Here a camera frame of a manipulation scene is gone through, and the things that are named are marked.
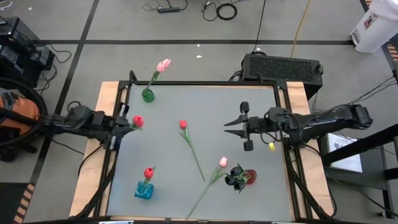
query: red vase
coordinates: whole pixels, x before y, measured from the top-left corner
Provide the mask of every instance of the red vase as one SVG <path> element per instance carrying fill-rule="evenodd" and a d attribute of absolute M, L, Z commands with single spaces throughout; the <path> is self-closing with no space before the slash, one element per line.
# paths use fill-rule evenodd
<path fill-rule="evenodd" d="M 248 181 L 246 182 L 246 184 L 253 184 L 256 181 L 257 178 L 257 172 L 255 170 L 245 170 L 245 172 L 249 173 L 249 174 L 244 174 L 245 177 L 250 177 L 250 179 L 248 179 Z"/>

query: black hose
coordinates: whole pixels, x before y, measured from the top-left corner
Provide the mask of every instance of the black hose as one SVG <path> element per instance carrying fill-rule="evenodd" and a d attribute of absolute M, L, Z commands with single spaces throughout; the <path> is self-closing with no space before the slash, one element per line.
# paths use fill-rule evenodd
<path fill-rule="evenodd" d="M 23 94 L 27 99 L 32 100 L 37 105 L 40 111 L 40 117 L 39 122 L 25 134 L 20 135 L 19 137 L 16 137 L 10 141 L 0 142 L 0 148 L 20 144 L 22 142 L 26 142 L 32 139 L 33 137 L 36 137 L 36 135 L 39 134 L 39 132 L 42 130 L 40 120 L 42 119 L 42 116 L 47 115 L 47 107 L 44 103 L 44 100 L 34 89 L 19 81 L 11 80 L 9 78 L 0 78 L 0 87 L 4 88 L 4 86 L 7 86 L 6 89 L 10 89 L 10 84 L 15 89 L 19 90 L 19 92 Z"/>

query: yellow tag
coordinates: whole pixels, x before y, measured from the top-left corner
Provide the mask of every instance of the yellow tag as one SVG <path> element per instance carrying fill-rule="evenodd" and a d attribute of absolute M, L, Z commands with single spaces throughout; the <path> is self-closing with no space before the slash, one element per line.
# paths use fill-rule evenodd
<path fill-rule="evenodd" d="M 271 151 L 275 151 L 275 145 L 274 145 L 273 142 L 269 143 L 269 149 L 270 149 Z"/>

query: pink tulip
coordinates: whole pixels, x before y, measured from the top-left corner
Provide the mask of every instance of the pink tulip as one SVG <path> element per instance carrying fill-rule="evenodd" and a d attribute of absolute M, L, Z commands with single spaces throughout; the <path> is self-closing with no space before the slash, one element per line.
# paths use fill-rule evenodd
<path fill-rule="evenodd" d="M 227 158 L 226 157 L 222 157 L 220 159 L 220 167 L 226 167 L 226 162 L 227 162 Z"/>
<path fill-rule="evenodd" d="M 157 70 L 158 72 L 162 73 L 162 72 L 164 72 L 164 69 L 165 69 L 165 67 L 164 67 L 163 62 L 159 62 L 159 64 L 158 64 L 157 67 L 156 67 L 156 70 Z"/>
<path fill-rule="evenodd" d="M 164 68 L 168 68 L 169 67 L 169 65 L 170 65 L 170 62 L 171 62 L 171 60 L 170 59 L 165 59 L 164 61 L 163 61 L 163 65 L 164 65 Z"/>

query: gray tabletop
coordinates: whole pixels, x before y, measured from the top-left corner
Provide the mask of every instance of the gray tabletop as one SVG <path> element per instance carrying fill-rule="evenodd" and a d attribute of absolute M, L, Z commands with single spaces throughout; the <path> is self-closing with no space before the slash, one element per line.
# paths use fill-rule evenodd
<path fill-rule="evenodd" d="M 204 220 L 258 220 L 289 222 L 289 191 L 286 186 L 280 144 L 270 151 L 259 136 L 252 135 L 254 150 L 245 152 L 243 140 L 225 133 L 223 126 L 236 119 L 239 104 L 248 101 L 250 116 L 264 116 L 275 106 L 273 89 L 153 86 L 155 100 L 145 103 L 143 86 L 133 86 L 127 118 L 142 115 L 144 129 L 123 138 L 107 215 L 185 218 L 221 157 L 228 158 L 224 172 L 241 164 L 257 171 L 256 182 L 238 194 L 223 179 L 214 183 L 190 218 Z M 178 122 L 185 119 L 206 182 L 200 176 L 192 151 L 180 136 Z M 229 129 L 241 129 L 241 125 Z M 156 166 L 150 200 L 134 197 L 144 180 L 146 167 Z"/>

